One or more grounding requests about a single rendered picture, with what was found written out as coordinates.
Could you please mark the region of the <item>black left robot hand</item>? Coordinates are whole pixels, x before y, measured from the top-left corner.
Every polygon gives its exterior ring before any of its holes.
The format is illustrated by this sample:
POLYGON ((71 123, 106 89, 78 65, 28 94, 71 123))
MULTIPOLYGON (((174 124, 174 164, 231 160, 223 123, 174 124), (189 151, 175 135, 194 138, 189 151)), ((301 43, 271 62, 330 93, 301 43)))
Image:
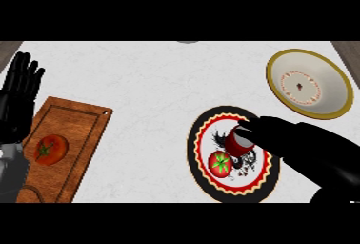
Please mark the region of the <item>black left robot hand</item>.
POLYGON ((0 144, 19 143, 31 132, 35 99, 45 69, 17 52, 0 89, 0 144))

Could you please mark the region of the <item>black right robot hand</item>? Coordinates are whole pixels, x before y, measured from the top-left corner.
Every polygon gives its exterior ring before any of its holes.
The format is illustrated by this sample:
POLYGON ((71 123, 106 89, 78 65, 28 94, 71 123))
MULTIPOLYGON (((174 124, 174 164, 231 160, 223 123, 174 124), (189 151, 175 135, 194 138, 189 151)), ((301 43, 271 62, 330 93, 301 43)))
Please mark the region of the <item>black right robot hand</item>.
POLYGON ((236 134, 283 159, 320 187, 311 203, 360 202, 360 146, 305 122, 271 116, 239 120, 236 134))

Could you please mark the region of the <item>red can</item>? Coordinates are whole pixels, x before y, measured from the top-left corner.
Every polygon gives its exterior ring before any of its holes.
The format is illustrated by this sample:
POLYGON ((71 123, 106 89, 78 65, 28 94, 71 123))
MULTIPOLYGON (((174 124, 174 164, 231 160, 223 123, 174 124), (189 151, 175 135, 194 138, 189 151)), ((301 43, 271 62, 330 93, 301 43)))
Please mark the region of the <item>red can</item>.
POLYGON ((234 126, 224 139, 224 150, 233 157, 240 157, 255 147, 255 144, 236 134, 237 130, 243 131, 245 128, 242 126, 234 126))

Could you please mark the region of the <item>black-rimmed patterned plate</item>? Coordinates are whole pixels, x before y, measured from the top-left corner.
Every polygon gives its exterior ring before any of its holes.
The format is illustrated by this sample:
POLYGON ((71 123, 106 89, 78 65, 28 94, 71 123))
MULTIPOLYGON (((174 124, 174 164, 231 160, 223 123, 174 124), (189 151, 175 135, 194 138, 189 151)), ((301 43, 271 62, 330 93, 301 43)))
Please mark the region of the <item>black-rimmed patterned plate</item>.
POLYGON ((255 115, 246 110, 220 106, 194 120, 187 138, 187 161, 200 189, 223 203, 258 203, 274 190, 280 158, 234 130, 237 121, 255 115))

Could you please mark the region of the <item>yellow-rimmed white bowl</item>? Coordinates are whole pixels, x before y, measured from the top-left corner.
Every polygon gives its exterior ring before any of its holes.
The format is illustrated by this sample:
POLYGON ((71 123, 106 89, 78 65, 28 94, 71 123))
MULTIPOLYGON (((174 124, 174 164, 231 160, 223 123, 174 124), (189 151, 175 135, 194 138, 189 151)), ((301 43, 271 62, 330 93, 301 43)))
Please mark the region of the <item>yellow-rimmed white bowl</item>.
POLYGON ((301 115, 330 120, 348 112, 354 100, 348 78, 318 53, 279 51, 265 65, 265 80, 280 102, 301 115))

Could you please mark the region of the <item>orange-red tomato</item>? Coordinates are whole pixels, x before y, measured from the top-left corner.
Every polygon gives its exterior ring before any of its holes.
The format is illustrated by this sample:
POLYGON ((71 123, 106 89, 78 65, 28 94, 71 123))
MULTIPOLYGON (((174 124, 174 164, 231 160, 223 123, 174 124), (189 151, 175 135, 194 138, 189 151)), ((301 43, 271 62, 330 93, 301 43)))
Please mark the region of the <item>orange-red tomato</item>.
POLYGON ((34 159, 40 165, 50 166, 65 157, 69 149, 69 142, 62 135, 51 134, 45 136, 35 147, 34 159))

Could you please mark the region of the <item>brown wooden cutting board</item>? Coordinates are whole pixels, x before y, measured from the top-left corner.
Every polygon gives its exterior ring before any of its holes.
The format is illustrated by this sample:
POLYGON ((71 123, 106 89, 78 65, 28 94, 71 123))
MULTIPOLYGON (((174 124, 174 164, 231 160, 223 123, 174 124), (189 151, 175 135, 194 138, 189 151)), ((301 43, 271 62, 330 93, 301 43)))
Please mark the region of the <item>brown wooden cutting board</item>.
POLYGON ((48 97, 23 140, 29 160, 19 203, 71 203, 112 109, 48 97))

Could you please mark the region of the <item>red tomato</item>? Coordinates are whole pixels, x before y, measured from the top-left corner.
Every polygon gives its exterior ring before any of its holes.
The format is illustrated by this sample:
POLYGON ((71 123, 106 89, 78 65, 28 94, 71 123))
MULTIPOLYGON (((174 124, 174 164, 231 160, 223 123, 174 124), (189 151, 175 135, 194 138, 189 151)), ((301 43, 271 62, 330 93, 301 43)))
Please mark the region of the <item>red tomato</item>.
POLYGON ((215 151, 208 156, 208 170, 218 178, 225 178, 231 172, 231 158, 223 151, 215 151))

